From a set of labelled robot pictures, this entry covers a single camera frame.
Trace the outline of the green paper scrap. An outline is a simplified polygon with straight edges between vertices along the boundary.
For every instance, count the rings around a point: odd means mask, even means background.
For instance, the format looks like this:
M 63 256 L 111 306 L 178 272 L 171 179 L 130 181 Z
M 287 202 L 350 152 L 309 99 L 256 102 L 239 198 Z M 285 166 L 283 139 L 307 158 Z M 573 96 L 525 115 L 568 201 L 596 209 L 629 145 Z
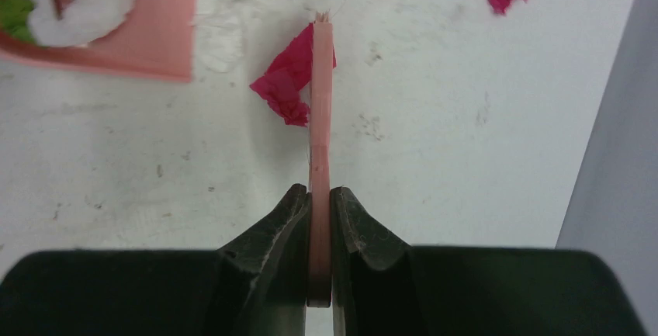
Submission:
M 60 19 L 55 0 L 1 0 L 1 31 L 22 43 L 41 45 Z

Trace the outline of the pink hand brush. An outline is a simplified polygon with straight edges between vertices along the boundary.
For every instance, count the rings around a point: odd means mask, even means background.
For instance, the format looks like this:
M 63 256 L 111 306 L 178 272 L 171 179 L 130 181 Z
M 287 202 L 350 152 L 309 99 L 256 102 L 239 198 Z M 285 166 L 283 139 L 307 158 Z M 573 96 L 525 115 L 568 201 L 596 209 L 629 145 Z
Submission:
M 310 231 L 308 248 L 309 307 L 331 305 L 331 211 L 329 145 L 333 89 L 333 25 L 328 12 L 313 22 L 310 79 Z

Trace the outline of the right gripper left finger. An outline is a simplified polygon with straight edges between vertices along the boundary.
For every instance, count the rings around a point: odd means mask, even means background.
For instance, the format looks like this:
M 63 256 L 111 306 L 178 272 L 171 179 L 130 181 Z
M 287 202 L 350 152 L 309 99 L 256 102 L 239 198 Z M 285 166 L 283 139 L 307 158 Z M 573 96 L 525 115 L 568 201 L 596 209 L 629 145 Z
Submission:
M 310 194 L 292 185 L 273 210 L 225 244 L 207 335 L 305 332 Z

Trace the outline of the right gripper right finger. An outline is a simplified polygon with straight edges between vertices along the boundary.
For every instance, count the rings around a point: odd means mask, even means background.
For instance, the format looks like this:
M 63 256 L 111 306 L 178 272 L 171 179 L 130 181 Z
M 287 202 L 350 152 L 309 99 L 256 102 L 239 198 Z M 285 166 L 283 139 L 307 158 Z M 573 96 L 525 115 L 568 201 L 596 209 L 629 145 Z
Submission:
M 409 244 L 347 187 L 331 190 L 332 312 L 336 335 L 425 335 Z

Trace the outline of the pink plastic dustpan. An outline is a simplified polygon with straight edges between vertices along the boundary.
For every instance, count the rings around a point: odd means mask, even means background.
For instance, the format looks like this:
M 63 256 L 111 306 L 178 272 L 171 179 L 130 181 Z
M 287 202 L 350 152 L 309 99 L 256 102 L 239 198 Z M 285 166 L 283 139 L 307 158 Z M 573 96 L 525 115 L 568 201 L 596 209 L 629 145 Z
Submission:
M 126 21 L 87 47 L 45 48 L 1 35 L 1 58 L 132 78 L 189 82 L 196 0 L 136 0 Z

